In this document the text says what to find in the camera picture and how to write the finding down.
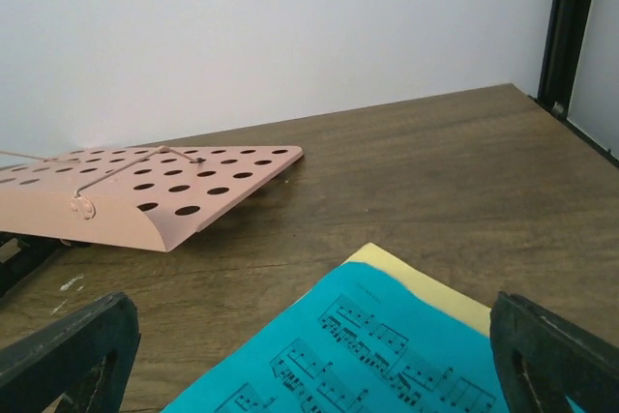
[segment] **music staff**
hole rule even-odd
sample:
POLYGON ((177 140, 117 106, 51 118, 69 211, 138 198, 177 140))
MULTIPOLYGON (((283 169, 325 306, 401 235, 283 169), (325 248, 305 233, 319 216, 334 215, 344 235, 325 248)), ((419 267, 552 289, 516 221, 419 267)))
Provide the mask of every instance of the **music staff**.
POLYGON ((333 373, 333 364, 331 362, 326 364, 323 363, 301 339, 295 339, 290 345, 284 348, 282 352, 271 361, 270 366, 274 376, 282 382, 284 387, 297 397, 303 411, 314 413, 323 411, 320 409, 316 400, 307 395, 307 386, 314 386, 315 384, 316 392, 334 405, 340 412, 370 413, 363 406, 363 400, 368 395, 368 390, 363 389, 359 394, 354 394, 339 377, 333 373), (304 384, 302 379, 293 372, 291 367, 300 369, 304 376, 309 379, 309 383, 304 384))
POLYGON ((303 413, 326 413, 301 378, 292 372, 281 355, 273 359, 270 366, 273 375, 281 382, 283 387, 292 393, 303 413))
POLYGON ((375 321, 374 315, 346 296, 340 295, 318 322, 415 411, 432 411, 421 402, 423 393, 439 396, 441 401, 465 413, 489 413, 496 402, 493 395, 473 382, 463 377, 454 379, 452 368, 436 368, 407 347, 407 337, 375 321), (372 339, 381 345, 373 347, 372 339))
POLYGON ((249 382, 243 384, 215 409, 215 413, 269 413, 274 398, 262 401, 249 382))

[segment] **black metal frame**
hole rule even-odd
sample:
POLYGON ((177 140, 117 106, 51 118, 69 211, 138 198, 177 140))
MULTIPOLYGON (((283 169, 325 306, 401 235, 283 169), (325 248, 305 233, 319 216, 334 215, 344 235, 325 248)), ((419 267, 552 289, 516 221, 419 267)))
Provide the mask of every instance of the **black metal frame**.
POLYGON ((131 299, 102 297, 0 350, 0 411, 117 412, 139 341, 131 299))
MULTIPOLYGON (((4 262, 0 261, 0 298, 41 266, 58 249, 64 247, 58 239, 0 232, 0 247, 12 240, 17 241, 17 252, 4 262)), ((83 242, 66 242, 66 244, 73 247, 90 246, 83 242)))
POLYGON ((510 411, 619 408, 619 349, 524 297, 499 293, 490 344, 510 411))
POLYGON ((567 117, 591 0, 552 0, 537 102, 567 117))

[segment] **sheet music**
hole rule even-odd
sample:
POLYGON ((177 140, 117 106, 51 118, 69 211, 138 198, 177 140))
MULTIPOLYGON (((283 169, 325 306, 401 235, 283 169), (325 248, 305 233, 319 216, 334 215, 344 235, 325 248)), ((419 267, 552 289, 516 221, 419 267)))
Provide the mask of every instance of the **sheet music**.
POLYGON ((164 410, 198 411, 508 409, 487 337, 388 275, 346 263, 164 410))

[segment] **paint chip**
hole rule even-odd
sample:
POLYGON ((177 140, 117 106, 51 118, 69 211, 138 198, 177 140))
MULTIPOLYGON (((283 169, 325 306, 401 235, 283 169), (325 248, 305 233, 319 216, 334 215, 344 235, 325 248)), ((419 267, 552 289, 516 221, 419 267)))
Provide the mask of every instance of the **paint chip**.
POLYGON ((62 290, 63 292, 65 290, 69 290, 69 287, 71 287, 72 285, 74 285, 76 282, 78 282, 79 280, 83 280, 84 279, 84 275, 77 275, 75 278, 68 280, 67 282, 65 282, 64 284, 62 284, 60 286, 60 290, 62 290))
POLYGON ((60 304, 58 307, 56 307, 54 310, 50 311, 49 314, 54 314, 56 311, 58 311, 59 309, 61 309, 62 307, 65 306, 65 304, 69 302, 69 299, 65 299, 63 300, 62 304, 60 304))

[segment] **wood grain tabletop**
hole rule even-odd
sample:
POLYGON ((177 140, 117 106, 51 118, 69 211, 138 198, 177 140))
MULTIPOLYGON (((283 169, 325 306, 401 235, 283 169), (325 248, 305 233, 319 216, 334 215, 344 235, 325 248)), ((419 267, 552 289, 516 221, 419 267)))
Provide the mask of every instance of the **wood grain tabletop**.
POLYGON ((160 411, 367 242, 619 344, 619 171, 512 85, 170 144, 305 156, 173 252, 58 253, 0 301, 0 346, 125 291, 142 342, 123 411, 160 411))

